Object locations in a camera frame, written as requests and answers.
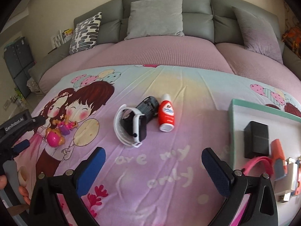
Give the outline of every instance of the white smartwatch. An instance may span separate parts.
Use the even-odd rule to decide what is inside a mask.
[[[130,136],[120,124],[126,110],[130,110],[135,114],[133,117],[133,136]],[[136,108],[122,105],[114,118],[114,131],[121,143],[126,146],[138,148],[146,138],[146,116]]]

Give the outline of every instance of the pink toy helmet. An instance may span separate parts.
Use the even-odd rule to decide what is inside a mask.
[[[49,132],[47,135],[47,142],[51,147],[56,148],[58,147],[60,138],[61,137],[58,136],[55,132]]]

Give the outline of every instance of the bottle label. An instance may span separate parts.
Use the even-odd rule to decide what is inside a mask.
[[[173,107],[169,102],[164,105],[163,113],[166,115],[174,116],[175,113],[174,113]]]

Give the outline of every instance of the white bottle cap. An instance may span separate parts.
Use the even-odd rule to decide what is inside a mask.
[[[168,133],[168,132],[172,131],[174,127],[175,127],[175,126],[174,126],[173,124],[170,124],[170,123],[163,123],[163,124],[160,126],[160,130],[161,130],[162,132]]]
[[[167,93],[166,93],[166,94],[163,94],[163,96],[161,97],[161,103],[162,103],[163,101],[165,101],[165,100],[171,102],[170,95],[167,94]]]

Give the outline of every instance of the gray cabinet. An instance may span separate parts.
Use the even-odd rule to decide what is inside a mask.
[[[27,81],[30,79],[28,70],[34,66],[34,60],[25,37],[5,46],[4,60],[14,83],[26,98],[30,94],[27,87]]]

